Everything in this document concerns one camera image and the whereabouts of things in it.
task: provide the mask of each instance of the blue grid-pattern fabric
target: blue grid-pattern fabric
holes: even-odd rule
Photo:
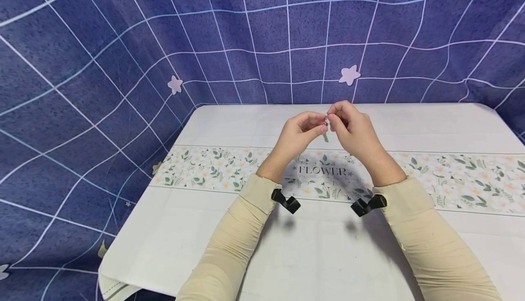
[[[101,244],[203,105],[478,102],[525,137],[525,0],[0,4],[8,300],[101,300]]]

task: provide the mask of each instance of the forearm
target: forearm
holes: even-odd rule
[[[479,260],[434,209],[417,180],[374,188],[374,193],[387,199],[383,213],[425,301],[501,300]]]
[[[273,210],[279,184],[252,175],[221,219],[203,257],[180,288],[177,300],[233,301],[264,224]]]

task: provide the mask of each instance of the floral print band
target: floral print band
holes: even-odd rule
[[[150,186],[238,193],[269,148],[174,145]],[[525,155],[389,152],[437,209],[525,217]],[[307,149],[287,167],[283,194],[355,202],[372,196],[363,164],[342,150]]]

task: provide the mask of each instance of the black clip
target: black clip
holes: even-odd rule
[[[368,214],[370,211],[374,209],[384,208],[386,207],[386,198],[381,194],[374,195],[368,204],[363,201],[363,199],[359,199],[356,201],[356,203],[351,205],[352,210],[359,216],[363,217],[363,215]]]
[[[279,188],[273,190],[272,200],[279,202],[283,207],[286,208],[286,210],[290,211],[292,214],[294,214],[297,211],[297,209],[301,207],[301,204],[293,196],[290,196],[288,200],[286,200]]]

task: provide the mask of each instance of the pink star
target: pink star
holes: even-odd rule
[[[346,82],[348,86],[352,86],[354,80],[360,77],[357,64],[350,67],[350,69],[343,67],[343,69],[341,69],[341,74],[342,77],[339,79],[339,82]]]
[[[167,86],[171,88],[171,94],[175,95],[175,93],[181,93],[182,89],[182,80],[177,79],[175,76],[171,76],[171,80],[169,83],[167,83]]]

